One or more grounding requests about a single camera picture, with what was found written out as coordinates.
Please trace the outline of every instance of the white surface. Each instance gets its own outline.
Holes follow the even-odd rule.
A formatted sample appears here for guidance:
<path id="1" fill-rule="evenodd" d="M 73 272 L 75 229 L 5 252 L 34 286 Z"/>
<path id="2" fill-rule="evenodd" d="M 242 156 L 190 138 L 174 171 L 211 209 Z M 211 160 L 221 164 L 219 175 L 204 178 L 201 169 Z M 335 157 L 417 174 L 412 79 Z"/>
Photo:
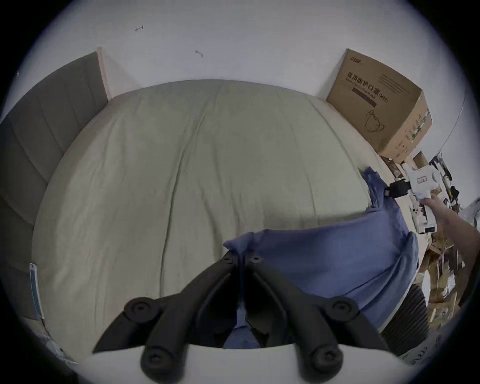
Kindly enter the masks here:
<path id="1" fill-rule="evenodd" d="M 427 159 L 451 131 L 466 89 L 449 49 L 402 1 L 82 1 L 52 23 L 26 57 L 2 118 L 33 85 L 98 46 L 112 96 L 213 78 L 279 85 L 325 99 L 345 50 L 357 50 L 424 90 L 433 126 L 417 151 Z M 443 149 L 463 206 L 480 195 L 474 168 L 480 163 L 480 118 L 471 92 L 465 104 Z"/>
<path id="2" fill-rule="evenodd" d="M 140 368 L 144 347 L 102 352 L 75 367 L 95 384 L 153 384 Z M 343 365 L 329 384 L 406 383 L 416 370 L 389 352 L 340 345 Z M 305 383 L 293 344 L 258 349 L 220 349 L 188 345 L 179 383 Z"/>

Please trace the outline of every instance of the bed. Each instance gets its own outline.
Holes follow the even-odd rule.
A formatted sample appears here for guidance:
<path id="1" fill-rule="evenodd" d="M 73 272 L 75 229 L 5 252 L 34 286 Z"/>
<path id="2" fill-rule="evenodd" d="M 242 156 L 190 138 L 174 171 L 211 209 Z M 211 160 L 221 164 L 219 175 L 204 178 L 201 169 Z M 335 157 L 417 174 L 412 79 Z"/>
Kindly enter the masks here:
<path id="1" fill-rule="evenodd" d="M 31 252 L 5 263 L 37 264 L 47 329 L 76 360 L 128 300 L 179 292 L 225 253 L 224 241 L 361 215 L 367 167 L 394 181 L 332 106 L 296 91 L 192 80 L 102 100 L 42 177 L 25 222 Z M 415 231 L 409 199 L 398 203 Z M 419 236 L 419 255 L 426 244 Z"/>

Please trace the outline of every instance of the blue cloth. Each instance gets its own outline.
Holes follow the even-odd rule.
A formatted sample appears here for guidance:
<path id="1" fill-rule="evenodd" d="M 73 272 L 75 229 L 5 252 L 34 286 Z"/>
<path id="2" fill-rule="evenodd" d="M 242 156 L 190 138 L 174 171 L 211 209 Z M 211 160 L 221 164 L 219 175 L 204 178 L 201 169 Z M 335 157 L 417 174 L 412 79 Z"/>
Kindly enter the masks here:
<path id="1" fill-rule="evenodd" d="M 416 273 L 418 242 L 396 201 L 384 197 L 387 185 L 379 174 L 368 167 L 363 178 L 372 206 L 362 217 L 312 229 L 248 232 L 223 246 L 240 255 L 254 251 L 304 292 L 355 300 L 378 328 Z"/>

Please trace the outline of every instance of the upholstered headboard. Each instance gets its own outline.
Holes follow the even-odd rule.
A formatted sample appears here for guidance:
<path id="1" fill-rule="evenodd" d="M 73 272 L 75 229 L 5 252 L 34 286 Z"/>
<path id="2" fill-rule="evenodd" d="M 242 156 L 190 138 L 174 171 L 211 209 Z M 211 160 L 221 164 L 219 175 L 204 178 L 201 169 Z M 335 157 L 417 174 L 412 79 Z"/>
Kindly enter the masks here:
<path id="1" fill-rule="evenodd" d="M 75 137 L 107 102 L 94 52 L 35 85 L 0 124 L 0 274 L 19 315 L 36 318 L 29 263 L 48 181 Z"/>

